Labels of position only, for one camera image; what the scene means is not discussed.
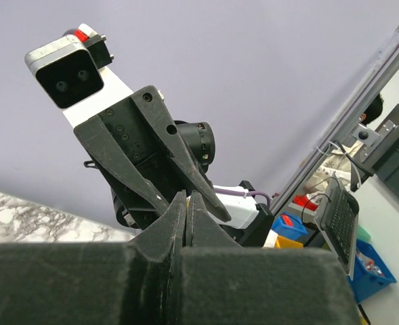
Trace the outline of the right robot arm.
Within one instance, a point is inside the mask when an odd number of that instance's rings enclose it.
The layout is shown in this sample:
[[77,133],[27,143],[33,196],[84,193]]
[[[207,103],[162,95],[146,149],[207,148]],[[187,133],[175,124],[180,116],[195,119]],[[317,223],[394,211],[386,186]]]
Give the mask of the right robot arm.
[[217,189],[206,172],[215,154],[209,124],[176,121],[157,89],[147,86],[74,128],[112,192],[115,216],[126,228],[144,230],[180,191],[198,192],[217,224],[238,244],[264,245],[274,216],[243,181],[239,190]]

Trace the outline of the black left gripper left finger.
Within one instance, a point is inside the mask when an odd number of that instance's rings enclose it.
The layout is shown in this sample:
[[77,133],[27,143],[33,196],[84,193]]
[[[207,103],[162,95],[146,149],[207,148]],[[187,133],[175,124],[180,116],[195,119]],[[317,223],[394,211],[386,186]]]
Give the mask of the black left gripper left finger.
[[128,242],[0,244],[0,324],[177,324],[186,205]]

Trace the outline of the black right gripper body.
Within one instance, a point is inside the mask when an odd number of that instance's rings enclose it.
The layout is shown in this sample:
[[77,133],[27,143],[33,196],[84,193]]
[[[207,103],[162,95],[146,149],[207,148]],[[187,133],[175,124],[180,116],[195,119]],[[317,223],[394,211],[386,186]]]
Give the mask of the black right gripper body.
[[[182,190],[192,192],[185,188],[185,183],[169,160],[169,152],[133,103],[131,95],[98,116],[140,174],[157,188],[167,202],[171,202]],[[199,171],[203,172],[213,188],[206,176],[215,157],[215,138],[211,126],[206,122],[173,121],[196,159]]]

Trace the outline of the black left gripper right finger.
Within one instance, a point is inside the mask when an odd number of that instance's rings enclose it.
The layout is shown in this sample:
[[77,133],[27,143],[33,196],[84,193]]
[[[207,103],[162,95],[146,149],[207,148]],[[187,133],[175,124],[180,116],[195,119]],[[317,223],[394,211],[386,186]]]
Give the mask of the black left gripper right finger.
[[340,263],[321,248],[243,248],[191,195],[183,324],[359,324]]

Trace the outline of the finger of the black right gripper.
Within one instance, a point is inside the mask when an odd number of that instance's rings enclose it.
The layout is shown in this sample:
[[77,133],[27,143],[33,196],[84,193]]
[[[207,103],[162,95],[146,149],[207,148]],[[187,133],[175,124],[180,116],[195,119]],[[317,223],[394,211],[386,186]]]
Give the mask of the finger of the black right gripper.
[[169,152],[169,160],[185,183],[187,190],[196,190],[203,196],[209,212],[223,222],[231,216],[217,197],[196,159],[190,153],[156,87],[149,85],[131,95],[133,103],[150,125],[157,138]]
[[76,126],[74,134],[94,160],[111,176],[148,202],[158,216],[165,213],[169,207],[167,200],[140,174],[100,117],[94,116]]

